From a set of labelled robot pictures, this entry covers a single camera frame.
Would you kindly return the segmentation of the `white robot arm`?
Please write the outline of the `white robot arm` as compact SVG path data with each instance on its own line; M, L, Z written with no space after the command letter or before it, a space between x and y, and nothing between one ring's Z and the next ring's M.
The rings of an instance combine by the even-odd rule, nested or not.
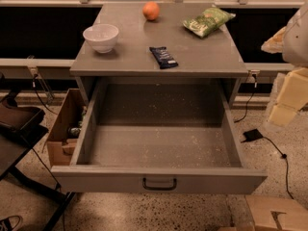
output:
M308 104L308 4L265 41L261 50L281 53L283 60L294 67L287 74L278 74L271 90L264 125L276 131L286 127Z

